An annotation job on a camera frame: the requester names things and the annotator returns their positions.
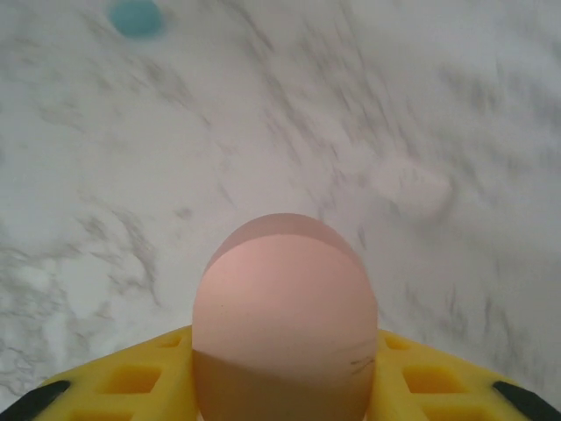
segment blue spot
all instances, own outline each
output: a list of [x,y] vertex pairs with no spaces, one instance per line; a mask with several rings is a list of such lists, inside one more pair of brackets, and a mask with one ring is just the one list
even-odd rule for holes
[[163,30],[164,19],[151,0],[117,1],[109,10],[109,21],[128,38],[145,38]]

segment marble surface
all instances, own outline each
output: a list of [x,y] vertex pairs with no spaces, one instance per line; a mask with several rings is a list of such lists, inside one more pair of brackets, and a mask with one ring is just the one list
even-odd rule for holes
[[[561,406],[559,3],[160,4],[131,42],[101,0],[0,0],[0,410],[188,324],[214,249],[281,211],[360,252],[382,327]],[[437,218],[377,194],[392,154],[452,179]]]

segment egg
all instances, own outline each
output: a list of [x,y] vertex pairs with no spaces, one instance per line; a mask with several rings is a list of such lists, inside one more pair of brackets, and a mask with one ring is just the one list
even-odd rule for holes
[[358,255],[309,217],[238,228],[212,256],[193,308],[205,421],[360,421],[378,306]]

